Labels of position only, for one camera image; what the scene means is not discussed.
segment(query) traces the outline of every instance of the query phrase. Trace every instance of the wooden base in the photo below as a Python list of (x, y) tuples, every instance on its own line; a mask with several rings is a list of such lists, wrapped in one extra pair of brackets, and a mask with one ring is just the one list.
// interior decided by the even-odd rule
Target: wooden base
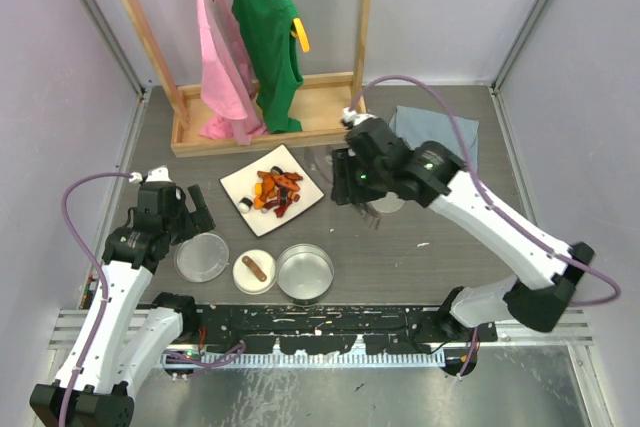
[[(171, 149), (176, 157), (229, 154), (271, 150), (280, 144), (287, 147), (308, 147), (340, 143), (345, 129), (340, 124), (342, 111), (351, 103), (353, 73), (308, 75), (296, 92), (289, 116), (302, 123), (302, 132), (261, 135), (251, 145), (238, 145), (235, 139), (212, 140), (200, 136), (200, 129), (213, 112), (200, 99), (200, 86), (178, 87), (184, 97), (189, 114), (189, 127), (182, 127), (177, 115), (173, 118)], [(364, 100), (358, 104), (359, 112), (366, 112)]]

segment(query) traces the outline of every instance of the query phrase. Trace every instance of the white plate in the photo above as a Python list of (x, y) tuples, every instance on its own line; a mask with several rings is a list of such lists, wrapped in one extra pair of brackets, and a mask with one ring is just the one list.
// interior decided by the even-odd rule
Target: white plate
[(249, 197), (253, 200), (255, 197), (253, 194), (253, 186), (261, 182), (261, 179), (258, 177), (258, 171), (269, 172), (274, 165), (280, 167), (284, 172), (296, 172), (304, 177), (304, 180), (298, 182), (300, 186), (300, 191), (298, 192), (298, 194), (300, 194), (300, 200), (292, 203), (281, 218), (276, 217), (273, 209), (266, 214), (263, 214), (253, 207), (251, 207), (251, 210), (247, 214), (243, 215), (238, 212), (238, 215), (244, 219), (251, 230), (253, 230), (253, 233), (258, 237), (268, 234), (281, 225), (286, 224), (324, 197), (322, 191), (313, 183), (311, 177), (302, 170), (302, 167), (296, 159), (293, 158), (289, 150), (284, 145), (281, 145), (252, 164), (220, 179), (222, 188), (227, 192), (234, 207), (243, 197)]
[[(260, 282), (251, 272), (249, 267), (244, 265), (242, 258), (248, 255), (260, 266), (267, 280)], [(240, 255), (233, 264), (233, 281), (239, 290), (249, 295), (258, 295), (266, 292), (276, 283), (276, 261), (271, 254), (264, 250), (249, 250)]]

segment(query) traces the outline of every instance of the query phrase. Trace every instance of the white wall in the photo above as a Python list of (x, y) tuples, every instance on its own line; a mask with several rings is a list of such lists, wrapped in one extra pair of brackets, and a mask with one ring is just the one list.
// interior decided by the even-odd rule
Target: white wall
[[(623, 295), (588, 317), (619, 423), (638, 425), (640, 3), (553, 0), (504, 88), (545, 228), (596, 251)], [(607, 293), (585, 279), (582, 298)]]
[[(176, 82), (200, 82), (195, 0), (140, 0)], [(534, 0), (373, 0), (366, 78), (493, 80)], [(142, 82), (155, 82), (119, 0), (98, 0)], [(294, 0), (311, 42), (303, 73), (353, 70), (359, 0)]]
[[(88, 266), (63, 224), (62, 193), (115, 170), (136, 95), (78, 0), (0, 0), (0, 10), (0, 412), (20, 427), (46, 380), (58, 311), (75, 308)], [(71, 200), (90, 242), (107, 187)]]

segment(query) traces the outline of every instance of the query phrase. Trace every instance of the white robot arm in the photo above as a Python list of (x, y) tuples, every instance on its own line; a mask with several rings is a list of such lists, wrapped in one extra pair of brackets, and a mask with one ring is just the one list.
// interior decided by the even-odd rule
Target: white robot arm
[[(443, 145), (425, 142), (411, 150), (386, 122), (371, 114), (347, 110), (343, 123), (349, 129), (349, 148), (333, 152), (335, 202), (360, 204), (394, 192), (467, 230), (515, 274), (483, 287), (454, 289), (440, 309), (440, 327), (450, 338), (459, 337), (465, 328), (510, 318), (541, 332), (553, 329), (582, 275), (558, 257), (588, 265), (594, 255), (589, 246), (570, 246), (543, 232), (484, 187), (492, 201), (488, 205), (464, 162)], [(556, 255), (517, 235), (497, 215), (497, 208)]]
[[(125, 345), (134, 311), (169, 246), (215, 227), (200, 188), (188, 189), (196, 207), (189, 212), (186, 194), (171, 181), (166, 167), (144, 178), (133, 174), (130, 181), (140, 184), (138, 202), (130, 209), (127, 223), (107, 238), (102, 267), (106, 286), (98, 286), (86, 321), (53, 384), (38, 384), (31, 394), (29, 403), (46, 427), (129, 425), (140, 386), (163, 351), (175, 339), (191, 336), (198, 329), (193, 297), (163, 292)], [(105, 288), (106, 299), (100, 295)], [(98, 318), (99, 327), (91, 337)], [(88, 351), (79, 369), (78, 359), (86, 345)], [(68, 389), (72, 394), (65, 400)], [(66, 416), (60, 422), (63, 405)]]

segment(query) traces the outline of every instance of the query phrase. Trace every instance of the round metal container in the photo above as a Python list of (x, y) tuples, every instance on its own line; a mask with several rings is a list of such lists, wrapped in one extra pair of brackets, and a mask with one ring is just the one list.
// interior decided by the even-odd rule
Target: round metal container
[(229, 262), (229, 247), (211, 232), (196, 235), (176, 250), (176, 270), (189, 282), (207, 282), (222, 273)]
[(282, 291), (301, 305), (318, 302), (333, 282), (333, 262), (327, 253), (311, 244), (285, 250), (276, 263), (277, 282)]

